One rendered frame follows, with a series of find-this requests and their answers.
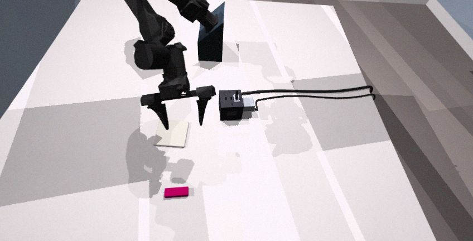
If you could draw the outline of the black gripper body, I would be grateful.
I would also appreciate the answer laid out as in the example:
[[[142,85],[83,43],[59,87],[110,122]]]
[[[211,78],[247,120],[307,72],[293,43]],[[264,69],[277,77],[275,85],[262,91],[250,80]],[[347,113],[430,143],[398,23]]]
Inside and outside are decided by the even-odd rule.
[[[182,73],[183,76],[187,76],[186,68],[174,68],[174,69],[167,69],[163,70],[164,75],[169,75],[170,78],[176,78],[177,73]],[[153,93],[153,94],[146,94],[141,96],[141,106],[147,105],[148,107],[155,106],[155,105],[160,105],[162,104],[162,101],[166,100],[174,100],[174,99],[182,99],[182,98],[190,98],[190,97],[198,97],[200,99],[208,99],[216,95],[215,87],[213,85],[209,86],[202,86],[196,88],[196,90],[188,90],[185,91],[182,94],[183,96],[180,96],[178,98],[167,98],[167,99],[162,99],[160,93]]]

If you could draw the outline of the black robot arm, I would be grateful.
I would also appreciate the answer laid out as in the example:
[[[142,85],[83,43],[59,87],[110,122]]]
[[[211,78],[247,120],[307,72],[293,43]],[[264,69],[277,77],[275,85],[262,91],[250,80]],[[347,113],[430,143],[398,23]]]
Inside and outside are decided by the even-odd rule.
[[[141,70],[185,68],[183,51],[187,51],[187,48],[181,42],[168,44],[175,36],[173,26],[156,13],[148,0],[124,1],[138,20],[139,31],[144,39],[133,44],[137,67]],[[208,10],[210,4],[207,0],[169,1],[177,7],[180,16],[192,23],[198,20],[206,33],[218,24],[218,14],[213,15]],[[163,78],[163,82],[158,85],[162,99],[178,98],[190,88],[188,77],[182,73],[177,73],[176,78],[170,78],[168,74]]]

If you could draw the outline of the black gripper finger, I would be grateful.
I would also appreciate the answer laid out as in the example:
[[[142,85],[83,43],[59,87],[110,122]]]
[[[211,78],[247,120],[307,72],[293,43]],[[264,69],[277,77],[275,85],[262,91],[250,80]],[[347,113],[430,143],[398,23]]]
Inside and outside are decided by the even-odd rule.
[[[161,122],[165,126],[166,130],[169,130],[169,122],[168,122],[168,116],[167,116],[167,109],[166,109],[166,103],[160,104],[160,105],[155,105],[151,107],[147,107],[147,109],[152,109],[157,116],[159,116]]]
[[[200,99],[200,100],[197,100],[197,106],[198,106],[198,113],[199,113],[199,123],[200,123],[200,126],[202,126],[202,123],[203,123],[203,119],[204,119],[204,114],[205,114],[205,109],[206,109],[206,106],[207,106],[207,103],[208,103],[208,100],[212,99],[211,98],[208,98],[208,99]]]

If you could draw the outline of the pink rectangular block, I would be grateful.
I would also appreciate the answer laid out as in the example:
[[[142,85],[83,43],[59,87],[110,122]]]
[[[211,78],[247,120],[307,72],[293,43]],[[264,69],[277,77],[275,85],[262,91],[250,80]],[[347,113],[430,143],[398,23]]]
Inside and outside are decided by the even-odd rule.
[[[165,198],[168,197],[183,197],[189,195],[189,187],[173,187],[165,188]]]

